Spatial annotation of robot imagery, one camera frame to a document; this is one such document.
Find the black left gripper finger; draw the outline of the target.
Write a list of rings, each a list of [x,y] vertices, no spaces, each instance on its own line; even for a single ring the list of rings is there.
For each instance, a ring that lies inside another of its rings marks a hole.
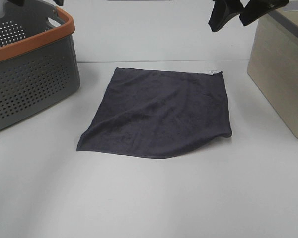
[[[58,5],[58,6],[63,6],[64,5],[64,0],[53,0],[53,2]]]
[[[11,0],[11,2],[17,6],[24,6],[25,0]]]

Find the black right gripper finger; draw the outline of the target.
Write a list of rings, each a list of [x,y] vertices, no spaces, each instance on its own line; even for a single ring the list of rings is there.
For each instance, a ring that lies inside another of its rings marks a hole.
[[[209,26],[212,32],[221,30],[231,19],[243,12],[243,5],[239,0],[214,0],[214,6]]]
[[[239,19],[243,26],[248,26],[265,14],[287,4],[288,0],[250,0],[244,7]]]

